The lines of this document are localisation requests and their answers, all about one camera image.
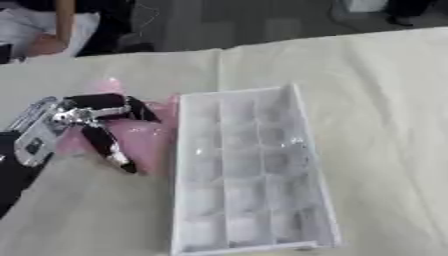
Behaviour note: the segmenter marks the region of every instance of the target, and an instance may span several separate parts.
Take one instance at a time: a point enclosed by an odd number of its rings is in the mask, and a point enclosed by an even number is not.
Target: gray floor
[[[351,14],[333,0],[137,0],[134,40],[159,51],[229,48],[293,38],[403,29],[380,13]],[[441,8],[415,28],[448,25]]]

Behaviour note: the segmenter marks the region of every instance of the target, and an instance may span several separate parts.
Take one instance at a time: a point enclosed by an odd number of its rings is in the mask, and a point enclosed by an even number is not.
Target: table
[[[36,99],[77,94],[110,77],[148,99],[294,81],[344,243],[266,254],[447,255],[447,71],[448,28],[7,65],[0,127]],[[0,222],[0,254],[165,254],[169,195],[162,179],[56,159]]]

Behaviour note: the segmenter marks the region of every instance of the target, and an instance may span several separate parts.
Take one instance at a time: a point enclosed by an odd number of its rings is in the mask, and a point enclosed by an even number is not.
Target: ice cube tray
[[[172,255],[332,247],[296,85],[181,97]]]

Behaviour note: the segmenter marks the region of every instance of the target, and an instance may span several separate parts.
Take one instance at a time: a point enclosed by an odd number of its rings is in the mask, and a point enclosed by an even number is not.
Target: plastic bag
[[[114,78],[97,83],[93,89],[94,93],[123,94],[119,81]],[[170,145],[175,142],[178,105],[177,95],[170,97],[164,103],[147,102],[147,106],[162,121],[161,123],[130,119],[107,122],[106,126],[117,138],[123,152],[135,162],[141,173],[161,174],[167,171],[164,163],[169,155]],[[80,130],[80,127],[73,127],[66,132],[64,138],[58,143],[58,154],[94,152]]]

